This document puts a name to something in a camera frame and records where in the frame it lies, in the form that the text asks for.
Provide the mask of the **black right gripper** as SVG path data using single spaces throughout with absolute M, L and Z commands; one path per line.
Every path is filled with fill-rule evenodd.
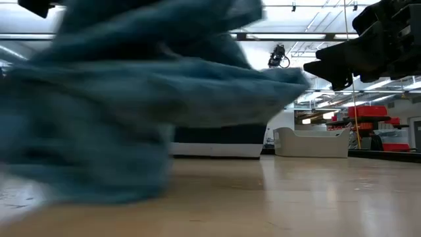
M 316 61 L 305 63 L 303 70 L 339 78 L 332 82 L 333 91 L 353 84 L 349 73 L 363 82 L 421 76 L 421 0 L 380 0 L 356 16 L 352 26 L 359 38 L 318 50 Z M 366 70 L 366 52 L 373 69 Z

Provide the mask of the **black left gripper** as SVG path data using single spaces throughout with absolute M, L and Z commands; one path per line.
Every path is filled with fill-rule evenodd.
M 50 9 L 60 5 L 62 0 L 17 0 L 19 6 L 42 18 L 47 18 Z

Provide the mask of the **teal patterned hospital gown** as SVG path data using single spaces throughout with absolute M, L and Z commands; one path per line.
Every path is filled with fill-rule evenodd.
M 50 46 L 0 80 L 0 163 L 53 199 L 159 195 L 176 127 L 266 124 L 309 88 L 255 70 L 230 31 L 261 0 L 66 0 Z

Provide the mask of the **large red storage bin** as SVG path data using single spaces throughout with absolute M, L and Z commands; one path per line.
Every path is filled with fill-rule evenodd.
M 385 106 L 367 106 L 358 105 L 348 108 L 349 117 L 386 117 L 387 109 Z

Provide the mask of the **grey plastic bin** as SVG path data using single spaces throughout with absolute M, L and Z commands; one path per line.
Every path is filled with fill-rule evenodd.
M 350 129 L 273 130 L 275 154 L 282 157 L 347 158 Z

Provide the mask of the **small red storage bin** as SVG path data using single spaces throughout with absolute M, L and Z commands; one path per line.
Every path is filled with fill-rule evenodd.
M 407 152 L 411 150 L 407 143 L 384 143 L 382 145 L 384 151 Z

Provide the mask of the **navy fabric storage bin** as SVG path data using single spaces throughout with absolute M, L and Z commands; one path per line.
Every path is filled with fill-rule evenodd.
M 259 159 L 266 126 L 177 128 L 170 153 L 176 157 Z

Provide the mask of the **black aluminium table frame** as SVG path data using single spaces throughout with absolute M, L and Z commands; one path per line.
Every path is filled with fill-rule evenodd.
M 378 159 L 385 161 L 421 164 L 421 153 L 416 152 L 368 151 L 361 149 L 350 149 L 348 151 L 348 156 L 364 159 Z

